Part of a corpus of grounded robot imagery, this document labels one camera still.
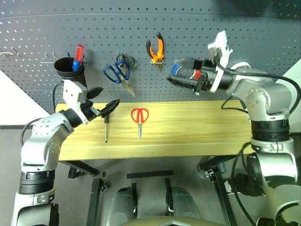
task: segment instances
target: black tool holder cup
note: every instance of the black tool holder cup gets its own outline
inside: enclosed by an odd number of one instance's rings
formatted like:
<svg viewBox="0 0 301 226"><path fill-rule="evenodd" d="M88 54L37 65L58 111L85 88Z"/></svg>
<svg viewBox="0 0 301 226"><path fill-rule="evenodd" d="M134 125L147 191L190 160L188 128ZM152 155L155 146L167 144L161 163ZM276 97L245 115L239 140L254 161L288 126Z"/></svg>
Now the black tool holder cup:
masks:
<svg viewBox="0 0 301 226"><path fill-rule="evenodd" d="M69 79L71 81L78 81L85 87L87 87L86 79L85 79L85 67L82 64L81 67L77 71L73 71L73 57L65 57L57 60L55 62L55 69L57 73L63 79Z"/></svg>

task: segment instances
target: white wall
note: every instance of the white wall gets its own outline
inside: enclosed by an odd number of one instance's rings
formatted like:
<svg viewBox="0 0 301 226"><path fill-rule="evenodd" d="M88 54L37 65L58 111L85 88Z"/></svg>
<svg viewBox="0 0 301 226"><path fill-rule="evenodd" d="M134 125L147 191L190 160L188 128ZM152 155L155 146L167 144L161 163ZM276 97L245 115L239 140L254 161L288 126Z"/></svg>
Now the white wall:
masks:
<svg viewBox="0 0 301 226"><path fill-rule="evenodd" d="M295 63L283 76L294 80L301 87L301 60L299 60L297 63ZM293 87L293 85L291 85L290 83L283 81L283 80L278 80L277 83L286 85L289 88L289 90L291 91L291 93L292 93L292 103L290 106L290 108L291 108L297 97L296 89ZM289 123L290 123L290 132L291 133L298 133L298 132L300 133L301 132L301 102L299 102L297 108L290 115Z"/></svg>
<svg viewBox="0 0 301 226"><path fill-rule="evenodd" d="M0 125L25 125L49 114L0 71Z"/></svg>

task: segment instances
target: black cable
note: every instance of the black cable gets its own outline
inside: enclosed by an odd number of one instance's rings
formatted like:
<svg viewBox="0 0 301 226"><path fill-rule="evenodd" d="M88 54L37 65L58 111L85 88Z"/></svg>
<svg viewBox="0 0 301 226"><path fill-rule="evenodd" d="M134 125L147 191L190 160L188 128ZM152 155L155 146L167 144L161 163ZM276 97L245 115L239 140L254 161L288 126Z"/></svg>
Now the black cable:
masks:
<svg viewBox="0 0 301 226"><path fill-rule="evenodd" d="M56 84L56 85L54 86L53 90L52 90L52 105L53 105L53 112L54 112L54 113L55 113L55 90L56 90L56 88L57 88L59 85L63 86L63 81L60 82L60 83L58 83L58 84Z"/></svg>
<svg viewBox="0 0 301 226"><path fill-rule="evenodd" d="M301 99L301 88L298 85L298 83L296 83L294 80L289 79L287 77L283 77L283 76L277 76L277 75L272 75L272 74L264 74L264 73L248 73L248 72L237 72L228 68L224 68L219 60L214 60L214 62L216 63L216 65L221 68L224 72L227 72L229 74L233 74L233 75L245 75L245 76L254 76L254 77L264 77L264 78L272 78L272 79L281 79L284 80L286 82L289 82L290 84L292 84L296 91L297 91L297 98L295 100L295 103L293 104L292 108L290 109L290 114L293 113L293 111L296 109L296 107L298 106L298 103L300 102Z"/></svg>
<svg viewBox="0 0 301 226"><path fill-rule="evenodd" d="M244 110L244 109L240 109L240 108L237 108L237 107L224 107L225 106L225 104L229 101L229 100L231 100L233 98L233 96L230 96L223 104L222 104L222 106L221 106L221 109L223 109L223 110L229 110L229 109L231 109L231 110L238 110L238 111L240 111L240 112L244 112L244 113L249 113L249 112L247 112L246 110Z"/></svg>
<svg viewBox="0 0 301 226"><path fill-rule="evenodd" d="M41 118L34 119L34 120L30 121L29 123L27 123L26 126L24 126L24 128L22 129L22 132L21 132L21 136L20 136L21 146L24 145L24 133L25 133L26 129L27 129L32 123L34 123L35 121L38 121L38 120L40 120L40 119L41 119Z"/></svg>
<svg viewBox="0 0 301 226"><path fill-rule="evenodd" d="M248 168L246 167L246 163L244 160L244 154L241 154L241 161L243 162L243 166L244 166L244 169L245 169L247 175L249 175Z"/></svg>
<svg viewBox="0 0 301 226"><path fill-rule="evenodd" d="M250 145L250 143L251 143L251 142L245 143L245 144L242 146L241 150L240 150L240 151L238 152L238 154L236 155L235 160L234 160L234 163L233 163L233 166L232 166L231 180L232 180L232 182L233 182L232 184L233 184L234 195L235 195L235 198L236 198L238 204L239 204L240 207L241 207L241 210L244 212L245 216L248 218L248 220L250 221L251 225L256 226L256 224L254 223L254 221L252 220L252 218L250 217L250 215L248 214L248 212L246 211L245 207L243 206L243 204L242 204L241 201L240 201L240 198L239 198L239 196L238 196L238 194L237 194L236 184L235 184L235 180L234 180L234 176L235 176L235 166L236 166L236 163L237 163L237 161L238 161L238 158L239 158L240 155L243 155L243 154L244 154L244 149L245 149L246 147L248 147L248 146Z"/></svg>

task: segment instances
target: pegboard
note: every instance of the pegboard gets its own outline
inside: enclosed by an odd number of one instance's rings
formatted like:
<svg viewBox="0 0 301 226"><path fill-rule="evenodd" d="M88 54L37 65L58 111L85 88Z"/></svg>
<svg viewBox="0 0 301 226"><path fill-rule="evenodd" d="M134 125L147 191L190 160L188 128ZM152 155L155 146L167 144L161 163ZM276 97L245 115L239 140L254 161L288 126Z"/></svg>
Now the pegboard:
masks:
<svg viewBox="0 0 301 226"><path fill-rule="evenodd" d="M94 102L223 100L224 91L195 96L191 90L167 82L174 60L208 57L207 45L226 30L234 52L229 66L247 61L254 68L282 75L301 56L300 1L192 0L192 1L17 1L0 2L0 52L11 46L20 56L0 57L0 69L49 113L53 112L53 87L61 78L51 57L74 55L78 43L85 45L85 75L88 88L104 87ZM145 43L151 40L157 52L156 33L164 39L162 72L150 64ZM103 75L116 54L136 60L130 84L136 97ZM63 102L62 89L56 101Z"/></svg>

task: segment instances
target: scissor handle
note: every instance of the scissor handle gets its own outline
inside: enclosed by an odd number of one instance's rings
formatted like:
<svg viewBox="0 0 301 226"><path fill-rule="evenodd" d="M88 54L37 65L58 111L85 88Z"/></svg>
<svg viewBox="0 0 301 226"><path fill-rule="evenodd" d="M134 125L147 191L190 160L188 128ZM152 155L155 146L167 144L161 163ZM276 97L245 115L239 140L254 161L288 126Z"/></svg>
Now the scissor handle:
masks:
<svg viewBox="0 0 301 226"><path fill-rule="evenodd" d="M108 71L108 70L111 70L111 71L114 73L114 75L116 76L116 79L111 78L111 77L107 74L107 71ZM106 66L106 67L104 68L104 70L103 70L103 73L104 73L104 75L107 76L107 78L108 78L109 80L111 80L112 82L117 83L117 84L122 83L120 77L118 76L118 74L116 73L116 71L114 70L114 68L112 67L112 65Z"/></svg>
<svg viewBox="0 0 301 226"><path fill-rule="evenodd" d="M133 117L134 111L137 111L137 118L136 118L136 119L134 119L134 117ZM146 111L146 113L147 113L146 119L143 118L143 111ZM132 117L133 121L136 122L136 123L139 123L139 115L141 115L141 117L140 117L140 119L141 119L140 122L141 122L141 123L145 123L146 120L149 118L149 115L150 115L150 114L149 114L149 111L148 111L146 108L134 108L134 109L131 111L131 117Z"/></svg>
<svg viewBox="0 0 301 226"><path fill-rule="evenodd" d="M124 55L123 53L119 53L119 54L116 56L116 61L119 61L119 60L126 60L126 55Z"/></svg>
<svg viewBox="0 0 301 226"><path fill-rule="evenodd" d="M119 74L120 74L125 80L128 80L128 79L130 78L130 69L129 69L129 67L128 67L128 65L127 65L127 62L126 62L125 60L118 60L118 61L116 61L116 62L115 62L115 67L116 67L117 70L119 71ZM121 70L120 67L122 67L122 68L126 67L126 68L127 68L127 71L128 71L128 74L125 75L125 74L122 72L122 70Z"/></svg>
<svg viewBox="0 0 301 226"><path fill-rule="evenodd" d="M135 66L136 61L132 56L128 56L126 61L129 68L133 68Z"/></svg>

